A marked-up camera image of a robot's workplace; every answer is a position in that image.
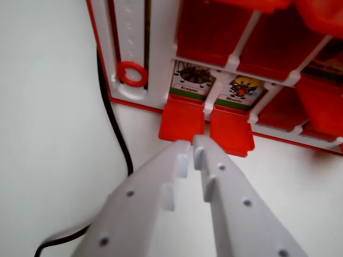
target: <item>white surface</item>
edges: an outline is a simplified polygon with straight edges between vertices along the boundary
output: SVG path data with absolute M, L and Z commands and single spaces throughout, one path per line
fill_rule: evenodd
M 0 254 L 33 256 L 48 236 L 92 218 L 126 167 L 101 102 L 85 1 L 0 5 Z M 169 144 L 157 137 L 159 114 L 114 109 L 136 168 Z M 232 156 L 255 190 L 309 256 L 341 256 L 343 158 L 255 144 L 247 158 Z M 213 256 L 199 172 L 181 180 L 179 199 L 164 256 Z M 76 243 L 42 257 L 68 256 Z
M 187 177 L 190 156 L 191 143 L 179 140 L 137 169 L 107 198 L 72 256 L 163 256 L 152 254 L 158 252 L 159 221 L 175 210 L 175 191 Z M 106 245 L 99 245 L 104 237 Z

